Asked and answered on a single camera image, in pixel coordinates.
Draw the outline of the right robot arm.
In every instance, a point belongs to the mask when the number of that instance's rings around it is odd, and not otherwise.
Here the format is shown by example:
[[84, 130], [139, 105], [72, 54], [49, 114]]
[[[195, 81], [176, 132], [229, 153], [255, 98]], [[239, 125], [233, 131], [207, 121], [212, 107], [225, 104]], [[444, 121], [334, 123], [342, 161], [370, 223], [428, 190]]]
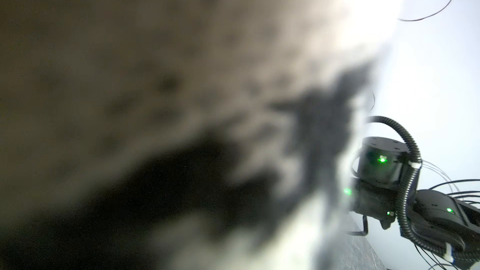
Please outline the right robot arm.
[[[350, 210], [362, 216], [368, 234], [368, 220], [379, 221], [384, 230], [399, 220], [401, 182], [406, 179], [410, 150], [401, 141], [366, 137], [352, 170], [352, 185], [344, 190]], [[458, 270], [469, 270], [480, 261], [480, 210], [467, 202], [434, 189], [418, 190], [418, 177], [406, 193], [405, 214], [419, 248], [442, 257]]]

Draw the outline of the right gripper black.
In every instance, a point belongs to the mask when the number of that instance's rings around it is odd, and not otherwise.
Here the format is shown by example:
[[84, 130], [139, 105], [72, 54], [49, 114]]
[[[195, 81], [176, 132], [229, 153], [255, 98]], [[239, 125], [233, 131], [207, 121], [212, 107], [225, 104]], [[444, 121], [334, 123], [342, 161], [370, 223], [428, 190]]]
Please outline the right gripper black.
[[365, 137], [352, 169], [352, 185], [344, 190], [350, 211], [380, 222], [388, 230], [396, 220], [396, 199], [410, 150], [406, 143], [387, 137]]

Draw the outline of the black white patterned knit scarf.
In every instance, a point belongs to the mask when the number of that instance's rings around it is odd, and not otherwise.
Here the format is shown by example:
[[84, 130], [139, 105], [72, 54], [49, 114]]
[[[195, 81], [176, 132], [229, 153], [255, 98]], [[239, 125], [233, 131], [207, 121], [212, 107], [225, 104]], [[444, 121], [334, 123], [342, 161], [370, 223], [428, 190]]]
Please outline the black white patterned knit scarf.
[[335, 270], [405, 0], [1, 0], [1, 268]]

